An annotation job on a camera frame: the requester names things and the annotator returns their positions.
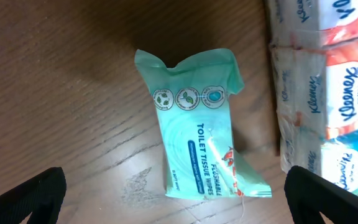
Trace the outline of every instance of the brown wooden surface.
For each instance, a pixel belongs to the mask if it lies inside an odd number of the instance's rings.
[[[231,98],[236,148],[273,199],[163,194],[163,145],[134,52],[174,66],[220,47],[246,83]],[[0,194],[62,166],[59,223],[291,223],[269,68],[261,0],[0,0]]]

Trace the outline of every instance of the green plastic package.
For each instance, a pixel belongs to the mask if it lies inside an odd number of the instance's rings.
[[[201,52],[175,68],[138,50],[135,64],[157,110],[168,160],[167,196],[272,196],[270,186],[233,149],[228,97],[244,82],[230,50]]]

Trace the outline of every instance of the stack of tissue packs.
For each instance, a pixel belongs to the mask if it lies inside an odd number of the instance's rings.
[[[282,168],[358,195],[358,0],[270,0]]]

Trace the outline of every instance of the plastic wrap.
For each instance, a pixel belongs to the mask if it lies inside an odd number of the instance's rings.
[[[270,186],[233,149],[228,98],[244,83],[230,50],[201,52],[175,68],[138,50],[135,64],[157,110],[168,161],[167,196],[272,196]]]
[[[358,0],[268,0],[272,43],[320,49],[358,38]]]
[[[302,166],[358,194],[358,40],[272,49],[282,168]]]

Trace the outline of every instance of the teal packaging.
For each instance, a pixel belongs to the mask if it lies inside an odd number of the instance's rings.
[[[157,110],[168,160],[167,196],[272,196],[270,186],[233,149],[228,96],[244,83],[230,50],[201,52],[175,68],[138,50],[135,64]]]
[[[321,157],[322,176],[358,195],[358,131],[326,142]]]

